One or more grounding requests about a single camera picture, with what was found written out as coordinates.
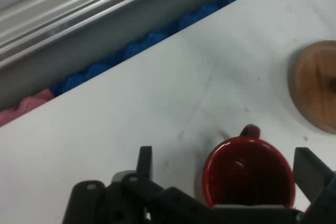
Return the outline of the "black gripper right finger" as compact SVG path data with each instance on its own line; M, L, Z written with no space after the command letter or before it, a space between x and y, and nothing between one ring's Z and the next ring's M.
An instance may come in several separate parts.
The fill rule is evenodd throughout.
M310 205L299 223L335 223L335 172L307 147L295 149L293 178Z

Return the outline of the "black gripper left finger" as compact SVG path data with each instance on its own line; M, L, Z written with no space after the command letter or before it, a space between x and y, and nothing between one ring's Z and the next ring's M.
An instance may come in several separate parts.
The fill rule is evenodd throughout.
M140 148L136 170L105 186L77 183L63 223L208 223L213 212L177 188L152 181L152 148Z

